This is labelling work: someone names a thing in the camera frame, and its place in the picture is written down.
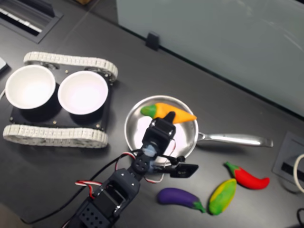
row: orange carrot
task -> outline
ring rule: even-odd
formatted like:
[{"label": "orange carrot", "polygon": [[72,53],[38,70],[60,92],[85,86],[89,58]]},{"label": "orange carrot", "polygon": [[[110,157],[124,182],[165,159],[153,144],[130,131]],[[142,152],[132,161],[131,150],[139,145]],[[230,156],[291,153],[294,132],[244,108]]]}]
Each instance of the orange carrot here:
[{"label": "orange carrot", "polygon": [[141,109],[143,115],[150,116],[153,119],[157,117],[164,118],[169,112],[175,112],[174,124],[196,120],[196,116],[165,103],[156,103]]}]

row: table surface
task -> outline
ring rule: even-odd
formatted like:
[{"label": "table surface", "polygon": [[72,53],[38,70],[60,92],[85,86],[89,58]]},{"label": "table surface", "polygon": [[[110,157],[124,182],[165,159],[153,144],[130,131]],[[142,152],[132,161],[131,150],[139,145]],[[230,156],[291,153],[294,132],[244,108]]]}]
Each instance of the table surface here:
[{"label": "table surface", "polygon": [[[100,57],[118,66],[114,85],[106,149],[51,148],[14,144],[0,139],[0,200],[26,220],[43,216],[61,206],[78,187],[74,181],[89,179],[97,170],[128,150],[124,140],[124,121],[134,104],[151,95],[170,95],[185,102],[198,117],[204,133],[247,133],[270,137],[273,148],[254,148],[224,144],[203,144],[188,157],[199,165],[189,179],[165,177],[159,184],[141,182],[137,198],[123,212],[118,228],[207,227],[207,228],[295,228],[296,210],[303,206],[303,194],[286,188],[296,187],[279,179],[272,168],[287,131],[304,137],[304,123],[289,114],[243,92],[162,51],[148,49],[144,42],[90,13],[94,4],[82,8],[69,0],[56,0],[54,8],[64,17],[35,44],[0,26],[0,55],[11,70],[0,76],[0,90],[13,70],[23,65],[29,51]],[[67,76],[62,67],[54,72],[56,82]],[[9,124],[12,106],[0,101],[0,129]],[[223,163],[242,166],[258,177],[271,181],[264,190],[237,187],[228,209],[219,216],[179,206],[160,206],[156,194],[163,188],[188,190],[207,204],[213,190],[230,178]],[[113,172],[108,169],[97,180]],[[60,227],[87,196],[83,192],[57,215],[35,224],[37,228]]]}]

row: frying pan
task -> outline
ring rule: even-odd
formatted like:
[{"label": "frying pan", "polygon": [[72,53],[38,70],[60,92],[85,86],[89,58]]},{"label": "frying pan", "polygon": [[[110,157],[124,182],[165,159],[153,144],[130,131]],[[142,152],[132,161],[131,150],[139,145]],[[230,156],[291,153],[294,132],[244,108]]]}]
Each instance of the frying pan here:
[{"label": "frying pan", "polygon": [[[157,102],[167,103],[179,109],[182,109],[190,114],[193,112],[182,101],[164,95],[157,95],[145,98],[138,102],[129,112],[124,123],[124,136],[130,150],[141,148],[142,139],[146,129],[152,120],[149,116],[143,116],[140,110],[144,106],[153,105]],[[198,123],[196,120],[176,124],[176,134],[174,140],[176,147],[174,148],[174,141],[172,141],[164,155],[173,157],[185,156],[188,157],[193,151],[198,141],[217,141],[222,143],[233,143],[247,146],[272,147],[273,142],[270,139],[247,135],[247,134],[204,134],[199,132]],[[157,158],[155,164],[159,166],[170,165],[166,158]]]}]

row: white bowl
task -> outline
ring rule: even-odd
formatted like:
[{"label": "white bowl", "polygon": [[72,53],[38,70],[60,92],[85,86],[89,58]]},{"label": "white bowl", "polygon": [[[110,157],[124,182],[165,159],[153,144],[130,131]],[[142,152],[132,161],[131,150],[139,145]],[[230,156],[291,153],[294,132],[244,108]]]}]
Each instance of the white bowl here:
[{"label": "white bowl", "polygon": [[99,109],[108,97],[105,79],[92,71],[78,71],[60,85],[58,99],[69,113],[85,115]]},{"label": "white bowl", "polygon": [[11,74],[5,85],[5,94],[13,106],[32,109],[45,104],[54,93],[55,87],[55,78],[49,69],[29,65]]}]

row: red chili pepper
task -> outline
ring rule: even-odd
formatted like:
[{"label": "red chili pepper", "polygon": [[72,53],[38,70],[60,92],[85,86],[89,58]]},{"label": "red chili pepper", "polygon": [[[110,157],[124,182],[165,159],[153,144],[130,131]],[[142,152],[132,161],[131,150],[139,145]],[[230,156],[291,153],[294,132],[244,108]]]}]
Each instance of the red chili pepper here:
[{"label": "red chili pepper", "polygon": [[230,169],[233,177],[237,180],[237,182],[246,188],[254,190],[264,189],[269,184],[269,177],[259,179],[252,176],[241,167],[232,165],[229,162],[226,162],[225,165]]}]

